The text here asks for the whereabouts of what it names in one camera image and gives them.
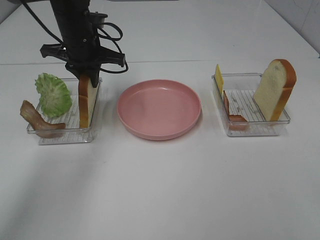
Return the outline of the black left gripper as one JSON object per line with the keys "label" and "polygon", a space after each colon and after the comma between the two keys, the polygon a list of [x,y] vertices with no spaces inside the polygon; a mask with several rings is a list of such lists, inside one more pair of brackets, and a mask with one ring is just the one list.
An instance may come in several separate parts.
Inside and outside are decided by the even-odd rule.
{"label": "black left gripper", "polygon": [[66,69],[78,80],[88,71],[93,88],[99,84],[100,71],[115,74],[101,68],[103,64],[125,67],[125,54],[117,41],[122,30],[111,22],[105,22],[105,13],[90,12],[88,0],[50,1],[62,42],[44,44],[42,57],[54,57],[66,62]]}

